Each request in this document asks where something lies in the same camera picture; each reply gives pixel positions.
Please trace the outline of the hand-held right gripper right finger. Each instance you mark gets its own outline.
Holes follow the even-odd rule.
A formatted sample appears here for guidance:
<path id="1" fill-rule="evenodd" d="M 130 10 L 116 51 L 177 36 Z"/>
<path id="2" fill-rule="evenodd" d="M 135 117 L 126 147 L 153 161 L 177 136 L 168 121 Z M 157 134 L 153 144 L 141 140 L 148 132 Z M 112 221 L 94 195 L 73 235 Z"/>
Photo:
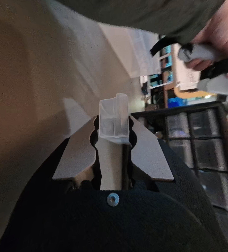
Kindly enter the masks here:
<path id="1" fill-rule="evenodd" d="M 164 156 L 158 138 L 133 116 L 129 117 L 128 175 L 133 181 L 172 182 L 174 176 Z"/>

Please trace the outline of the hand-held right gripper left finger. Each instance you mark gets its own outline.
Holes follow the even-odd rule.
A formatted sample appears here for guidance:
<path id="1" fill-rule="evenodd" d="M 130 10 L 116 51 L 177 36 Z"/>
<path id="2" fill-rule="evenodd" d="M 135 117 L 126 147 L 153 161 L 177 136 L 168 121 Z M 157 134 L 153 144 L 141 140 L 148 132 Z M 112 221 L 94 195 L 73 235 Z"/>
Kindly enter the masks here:
<path id="1" fill-rule="evenodd" d="M 85 180 L 101 186 L 98 141 L 99 116 L 94 116 L 70 136 L 53 180 L 70 180 L 80 186 Z"/>

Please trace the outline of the black drawer cabinet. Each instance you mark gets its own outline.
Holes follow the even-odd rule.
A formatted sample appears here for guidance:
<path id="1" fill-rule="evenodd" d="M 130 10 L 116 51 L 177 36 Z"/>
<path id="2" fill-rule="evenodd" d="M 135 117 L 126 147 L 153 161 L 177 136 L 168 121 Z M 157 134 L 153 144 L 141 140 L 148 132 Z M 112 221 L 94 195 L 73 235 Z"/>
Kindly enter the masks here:
<path id="1" fill-rule="evenodd" d="M 207 109 L 215 109 L 217 114 L 217 120 L 220 127 L 220 132 L 224 144 L 224 152 L 226 157 L 226 162 L 228 164 L 228 119 L 226 117 L 226 112 L 224 106 L 220 102 L 208 102 L 203 104 L 160 109 L 155 111 L 144 111 L 132 113 L 132 116 L 136 119 L 143 118 L 146 123 L 153 128 L 153 132 L 161 132 L 163 134 L 163 140 L 169 145 L 168 127 L 166 125 L 166 117 L 171 115 L 184 113 L 201 112 Z"/>

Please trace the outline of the small clear plastic drawer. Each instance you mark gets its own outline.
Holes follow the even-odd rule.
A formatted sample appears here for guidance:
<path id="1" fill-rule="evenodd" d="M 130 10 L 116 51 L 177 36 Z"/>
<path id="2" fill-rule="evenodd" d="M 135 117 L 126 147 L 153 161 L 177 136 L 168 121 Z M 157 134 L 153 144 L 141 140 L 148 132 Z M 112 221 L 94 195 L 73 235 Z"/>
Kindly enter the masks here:
<path id="1" fill-rule="evenodd" d="M 128 96 L 117 93 L 99 102 L 99 137 L 116 144 L 129 144 Z"/>

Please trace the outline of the large clear plastic bin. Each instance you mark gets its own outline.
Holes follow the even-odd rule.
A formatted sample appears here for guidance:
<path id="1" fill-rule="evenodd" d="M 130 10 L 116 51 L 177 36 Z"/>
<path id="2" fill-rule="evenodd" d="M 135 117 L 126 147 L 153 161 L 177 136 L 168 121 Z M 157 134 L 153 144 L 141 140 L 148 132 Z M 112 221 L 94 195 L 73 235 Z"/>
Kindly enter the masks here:
<path id="1" fill-rule="evenodd" d="M 152 56 L 150 50 L 158 42 L 159 35 L 145 30 L 126 28 L 131 49 L 131 78 L 161 74 L 159 53 Z"/>

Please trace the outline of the set of clear cabinet drawers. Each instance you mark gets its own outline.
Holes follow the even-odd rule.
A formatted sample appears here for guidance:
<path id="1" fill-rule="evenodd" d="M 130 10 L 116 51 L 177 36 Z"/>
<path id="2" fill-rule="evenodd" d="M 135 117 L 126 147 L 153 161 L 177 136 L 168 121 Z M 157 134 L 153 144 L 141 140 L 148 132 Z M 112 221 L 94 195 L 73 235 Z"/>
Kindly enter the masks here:
<path id="1" fill-rule="evenodd" d="M 211 204 L 228 211 L 228 164 L 215 109 L 166 117 L 169 146 L 197 175 Z"/>

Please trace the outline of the person's left hand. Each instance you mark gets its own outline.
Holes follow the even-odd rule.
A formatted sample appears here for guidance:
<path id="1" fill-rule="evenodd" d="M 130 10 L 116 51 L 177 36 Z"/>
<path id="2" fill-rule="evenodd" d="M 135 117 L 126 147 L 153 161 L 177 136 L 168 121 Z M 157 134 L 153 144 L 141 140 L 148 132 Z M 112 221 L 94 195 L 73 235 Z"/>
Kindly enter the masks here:
<path id="1" fill-rule="evenodd" d="M 228 58 L 228 0 L 224 1 L 191 43 L 208 44 Z"/>

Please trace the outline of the blue storage bin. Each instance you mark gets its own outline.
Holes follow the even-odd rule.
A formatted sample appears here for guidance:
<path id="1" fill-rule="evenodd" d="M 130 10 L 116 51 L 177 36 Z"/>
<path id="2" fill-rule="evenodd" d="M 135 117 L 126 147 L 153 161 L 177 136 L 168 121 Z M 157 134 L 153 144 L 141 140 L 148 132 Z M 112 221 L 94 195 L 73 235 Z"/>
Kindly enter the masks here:
<path id="1" fill-rule="evenodd" d="M 168 108 L 182 107 L 187 105 L 187 99 L 179 97 L 167 99 Z"/>

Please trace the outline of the person's dark green shirt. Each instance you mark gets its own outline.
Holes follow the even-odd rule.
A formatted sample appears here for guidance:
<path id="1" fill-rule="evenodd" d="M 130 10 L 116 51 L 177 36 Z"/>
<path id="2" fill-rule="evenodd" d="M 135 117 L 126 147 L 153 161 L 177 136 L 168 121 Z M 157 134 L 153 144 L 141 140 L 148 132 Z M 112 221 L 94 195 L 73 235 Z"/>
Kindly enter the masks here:
<path id="1" fill-rule="evenodd" d="M 222 0 L 58 0 L 91 20 L 137 28 L 186 44 L 206 26 Z"/>

